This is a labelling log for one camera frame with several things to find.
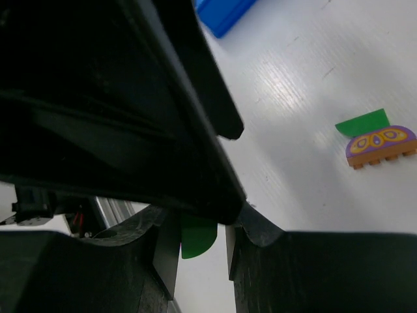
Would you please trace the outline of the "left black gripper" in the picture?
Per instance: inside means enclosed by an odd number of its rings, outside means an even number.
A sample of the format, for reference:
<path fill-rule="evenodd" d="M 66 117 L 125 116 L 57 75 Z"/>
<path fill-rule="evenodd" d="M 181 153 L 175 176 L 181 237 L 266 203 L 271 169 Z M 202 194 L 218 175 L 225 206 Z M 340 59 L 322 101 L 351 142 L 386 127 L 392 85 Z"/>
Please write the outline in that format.
<path fill-rule="evenodd" d="M 17 186 L 15 191 L 13 224 L 42 225 L 56 215 L 64 215 L 71 226 L 82 227 L 94 220 L 94 207 L 88 197 L 28 186 Z"/>

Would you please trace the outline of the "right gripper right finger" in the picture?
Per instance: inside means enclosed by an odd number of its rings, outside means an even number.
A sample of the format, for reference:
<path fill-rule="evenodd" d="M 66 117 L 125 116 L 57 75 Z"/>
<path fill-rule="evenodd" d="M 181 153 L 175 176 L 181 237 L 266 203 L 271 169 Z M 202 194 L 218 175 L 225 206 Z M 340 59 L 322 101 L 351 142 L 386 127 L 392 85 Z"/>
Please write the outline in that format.
<path fill-rule="evenodd" d="M 251 205 L 225 229 L 238 312 L 415 312 L 416 236 L 284 231 Z"/>

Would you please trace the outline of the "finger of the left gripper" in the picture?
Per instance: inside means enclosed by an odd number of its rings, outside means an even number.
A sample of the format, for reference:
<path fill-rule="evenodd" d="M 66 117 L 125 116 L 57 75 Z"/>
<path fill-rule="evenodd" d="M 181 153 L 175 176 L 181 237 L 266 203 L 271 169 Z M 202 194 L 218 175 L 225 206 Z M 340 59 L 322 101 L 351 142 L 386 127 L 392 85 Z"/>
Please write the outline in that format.
<path fill-rule="evenodd" d="M 232 224 L 246 195 L 221 136 L 142 136 L 121 97 L 120 2 L 1 2 L 1 180 Z"/>
<path fill-rule="evenodd" d="M 121 1 L 120 94 L 142 136 L 189 141 L 211 130 L 237 140 L 244 124 L 191 1 Z"/>

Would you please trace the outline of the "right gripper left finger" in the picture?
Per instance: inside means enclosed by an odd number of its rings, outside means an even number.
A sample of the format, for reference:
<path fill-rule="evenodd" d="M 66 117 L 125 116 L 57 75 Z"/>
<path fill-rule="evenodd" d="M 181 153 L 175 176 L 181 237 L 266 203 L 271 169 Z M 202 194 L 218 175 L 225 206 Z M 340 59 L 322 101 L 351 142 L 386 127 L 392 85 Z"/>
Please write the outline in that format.
<path fill-rule="evenodd" d="M 2 312 L 166 312 L 180 216 L 148 206 L 91 239 L 1 232 Z"/>

